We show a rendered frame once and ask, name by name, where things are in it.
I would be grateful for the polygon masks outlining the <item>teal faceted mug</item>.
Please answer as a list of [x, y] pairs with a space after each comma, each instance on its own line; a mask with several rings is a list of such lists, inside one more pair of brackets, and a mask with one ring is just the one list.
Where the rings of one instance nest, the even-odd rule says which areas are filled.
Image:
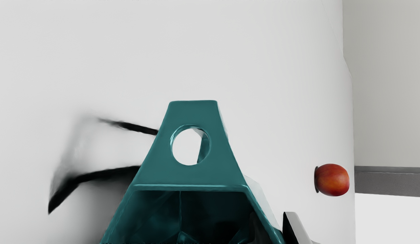
[[[173, 156], [184, 130], [201, 135], [195, 165]], [[173, 101], [100, 244], [286, 244], [242, 174], [216, 101]]]

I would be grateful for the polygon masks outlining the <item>red apple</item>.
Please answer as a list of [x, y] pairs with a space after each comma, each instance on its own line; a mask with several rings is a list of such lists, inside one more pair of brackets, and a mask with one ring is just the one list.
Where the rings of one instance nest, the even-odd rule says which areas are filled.
[[347, 170], [336, 164], [324, 164], [314, 170], [314, 187], [326, 196], [343, 196], [349, 191], [350, 177]]

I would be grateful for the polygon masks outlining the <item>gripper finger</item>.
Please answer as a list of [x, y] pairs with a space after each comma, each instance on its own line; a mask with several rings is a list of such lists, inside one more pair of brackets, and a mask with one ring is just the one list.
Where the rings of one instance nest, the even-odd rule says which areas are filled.
[[283, 238], [286, 244], [320, 244], [309, 237], [295, 212], [283, 213]]

